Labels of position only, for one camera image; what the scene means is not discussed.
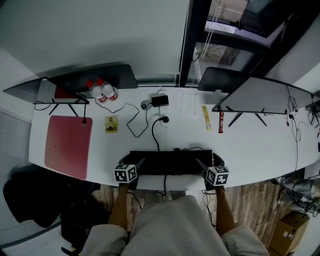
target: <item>person's right arm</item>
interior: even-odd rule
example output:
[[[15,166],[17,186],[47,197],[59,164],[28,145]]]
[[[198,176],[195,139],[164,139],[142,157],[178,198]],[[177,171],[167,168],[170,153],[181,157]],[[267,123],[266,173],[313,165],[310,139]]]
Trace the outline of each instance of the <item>person's right arm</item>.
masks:
[[[216,192],[216,231],[231,256],[268,256],[266,247],[248,227],[236,227],[222,186]]]

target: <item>forearm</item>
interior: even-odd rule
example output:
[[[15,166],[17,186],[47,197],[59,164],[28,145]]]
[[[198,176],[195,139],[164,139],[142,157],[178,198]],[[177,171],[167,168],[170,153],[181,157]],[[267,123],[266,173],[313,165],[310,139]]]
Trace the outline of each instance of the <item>forearm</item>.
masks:
[[[215,188],[216,192],[216,231],[220,236],[236,227],[234,217],[229,207],[222,186]]]
[[[127,191],[128,185],[119,188],[108,224],[117,225],[127,230]]]

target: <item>person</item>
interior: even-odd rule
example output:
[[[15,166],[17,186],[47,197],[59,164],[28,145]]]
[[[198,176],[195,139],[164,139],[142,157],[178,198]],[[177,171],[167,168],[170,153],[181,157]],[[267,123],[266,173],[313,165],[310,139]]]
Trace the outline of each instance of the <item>person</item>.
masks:
[[[92,227],[83,256],[268,256],[266,247],[247,227],[236,227],[222,187],[217,187],[216,230],[192,195],[161,201],[145,194],[127,243],[127,191],[121,185],[108,224]]]

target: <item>plastic bottle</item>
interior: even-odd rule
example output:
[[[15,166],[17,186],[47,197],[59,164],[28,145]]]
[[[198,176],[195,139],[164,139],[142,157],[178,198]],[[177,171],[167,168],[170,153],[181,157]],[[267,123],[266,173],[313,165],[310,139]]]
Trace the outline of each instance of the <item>plastic bottle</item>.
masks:
[[[116,90],[112,87],[112,85],[106,81],[103,81],[101,78],[99,78],[96,81],[96,84],[98,86],[102,87],[102,93],[110,100],[115,101],[118,98],[118,93]]]
[[[102,93],[102,88],[97,86],[92,81],[86,82],[86,87],[88,88],[92,97],[96,98],[100,103],[105,103],[107,101],[107,97]]]

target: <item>white cube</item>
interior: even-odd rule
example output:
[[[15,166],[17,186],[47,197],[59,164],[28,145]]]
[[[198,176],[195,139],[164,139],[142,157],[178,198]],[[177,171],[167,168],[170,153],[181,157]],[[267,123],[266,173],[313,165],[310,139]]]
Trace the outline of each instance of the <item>white cube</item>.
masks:
[[[134,164],[119,164],[114,170],[115,180],[119,183],[130,183],[137,178]]]
[[[208,167],[205,179],[213,186],[224,186],[227,184],[229,169],[226,166]]]

